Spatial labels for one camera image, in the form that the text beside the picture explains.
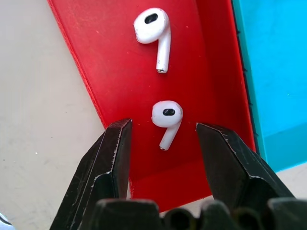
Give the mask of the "turquoise plastic bin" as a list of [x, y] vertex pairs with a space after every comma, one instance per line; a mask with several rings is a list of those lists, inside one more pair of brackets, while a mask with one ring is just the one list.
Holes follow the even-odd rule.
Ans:
[[307, 0], [232, 0], [257, 151], [307, 162]]

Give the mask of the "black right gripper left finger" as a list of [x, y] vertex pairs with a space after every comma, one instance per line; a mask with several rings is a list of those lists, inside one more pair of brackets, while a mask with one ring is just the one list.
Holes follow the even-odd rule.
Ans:
[[96, 203], [127, 197], [132, 119], [110, 124], [82, 157], [50, 230], [87, 230]]

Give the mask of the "red plastic tray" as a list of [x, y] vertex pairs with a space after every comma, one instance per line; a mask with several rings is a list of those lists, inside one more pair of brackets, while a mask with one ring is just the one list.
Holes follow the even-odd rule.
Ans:
[[[94, 107], [107, 127], [132, 119], [130, 189], [133, 199], [166, 211], [211, 194], [197, 123], [235, 131], [255, 150], [232, 0], [47, 0]], [[158, 43], [136, 40], [133, 22], [158, 7], [169, 16], [168, 72], [158, 73]], [[183, 109], [169, 148], [166, 128], [152, 122], [153, 105]]]

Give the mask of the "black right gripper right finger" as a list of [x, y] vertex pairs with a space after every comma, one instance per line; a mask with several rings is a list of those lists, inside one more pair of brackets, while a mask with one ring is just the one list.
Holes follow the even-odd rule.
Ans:
[[235, 131], [197, 123], [196, 132], [212, 195], [229, 209], [263, 210], [271, 198], [294, 196]]

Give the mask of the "white earbud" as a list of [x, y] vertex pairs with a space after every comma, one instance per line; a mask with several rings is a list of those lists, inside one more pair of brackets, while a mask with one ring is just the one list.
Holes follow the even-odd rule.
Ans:
[[159, 101], [152, 108], [152, 122], [157, 127], [166, 128], [159, 147], [169, 150], [183, 119], [183, 109], [175, 101]]
[[146, 9], [134, 20], [133, 27], [139, 43], [158, 41], [156, 70], [167, 73], [171, 47], [171, 28], [167, 13], [161, 8]]

